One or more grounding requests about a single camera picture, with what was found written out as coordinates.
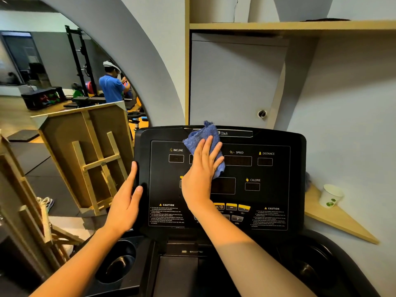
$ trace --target yellow button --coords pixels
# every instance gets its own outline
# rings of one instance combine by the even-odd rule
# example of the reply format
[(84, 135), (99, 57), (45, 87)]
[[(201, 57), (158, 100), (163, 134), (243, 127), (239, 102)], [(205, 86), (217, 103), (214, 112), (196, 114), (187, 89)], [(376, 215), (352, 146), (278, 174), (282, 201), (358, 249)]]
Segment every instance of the yellow button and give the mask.
[(213, 203), (218, 210), (223, 210), (225, 204), (224, 203)]
[(238, 210), (239, 210), (239, 211), (249, 211), (249, 210), (250, 210), (250, 206), (249, 206), (249, 205), (242, 205), (242, 204), (239, 204), (239, 205), (238, 205)]
[(225, 209), (228, 211), (236, 211), (237, 207), (238, 207), (238, 204), (236, 204), (236, 203), (226, 203), (225, 204)]

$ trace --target blue towel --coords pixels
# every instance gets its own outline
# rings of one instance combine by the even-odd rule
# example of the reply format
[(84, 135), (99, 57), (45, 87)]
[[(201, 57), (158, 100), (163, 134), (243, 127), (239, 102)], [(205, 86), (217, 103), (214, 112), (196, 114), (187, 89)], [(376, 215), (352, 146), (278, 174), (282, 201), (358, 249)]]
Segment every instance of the blue towel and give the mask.
[[(201, 139), (207, 139), (208, 136), (210, 135), (213, 135), (212, 145), (210, 146), (210, 153), (213, 151), (217, 143), (220, 142), (219, 132), (217, 131), (215, 124), (213, 124), (212, 122), (205, 121), (204, 125), (205, 125), (204, 128), (197, 131), (193, 131), (192, 133), (190, 133), (188, 138), (183, 141), (183, 143), (186, 145), (187, 149), (191, 152), (191, 154), (194, 154), (195, 148), (197, 147)], [(216, 159), (218, 159), (222, 155), (223, 154), (220, 151), (219, 154), (216, 156)], [(219, 177), (220, 173), (223, 172), (224, 169), (225, 169), (225, 164), (223, 161), (217, 167), (217, 170), (213, 175), (213, 179)]]

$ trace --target paper cup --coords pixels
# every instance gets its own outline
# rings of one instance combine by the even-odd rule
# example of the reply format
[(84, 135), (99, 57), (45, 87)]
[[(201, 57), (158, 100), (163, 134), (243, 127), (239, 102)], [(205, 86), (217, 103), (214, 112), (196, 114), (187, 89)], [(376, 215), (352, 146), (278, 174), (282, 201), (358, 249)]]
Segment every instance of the paper cup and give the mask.
[(332, 184), (325, 184), (322, 195), (319, 198), (319, 203), (325, 208), (331, 208), (343, 197), (344, 192), (342, 189)]

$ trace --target gray cabinet door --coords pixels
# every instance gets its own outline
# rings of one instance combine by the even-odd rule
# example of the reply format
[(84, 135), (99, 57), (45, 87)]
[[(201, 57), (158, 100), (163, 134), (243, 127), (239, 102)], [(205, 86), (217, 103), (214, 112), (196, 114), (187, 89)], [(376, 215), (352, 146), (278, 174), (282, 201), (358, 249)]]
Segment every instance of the gray cabinet door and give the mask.
[(190, 124), (265, 128), (287, 40), (193, 34)]

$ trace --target black hair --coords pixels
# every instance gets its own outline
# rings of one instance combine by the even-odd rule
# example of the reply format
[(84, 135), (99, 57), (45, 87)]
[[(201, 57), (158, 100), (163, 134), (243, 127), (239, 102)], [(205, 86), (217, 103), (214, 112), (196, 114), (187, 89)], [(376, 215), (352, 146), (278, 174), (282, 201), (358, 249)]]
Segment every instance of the black hair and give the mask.
[(114, 70), (117, 70), (117, 71), (118, 71), (118, 69), (116, 69), (116, 68), (113, 67), (113, 66), (105, 66), (105, 72), (106, 72), (106, 73), (111, 73), (111, 72), (114, 71)]

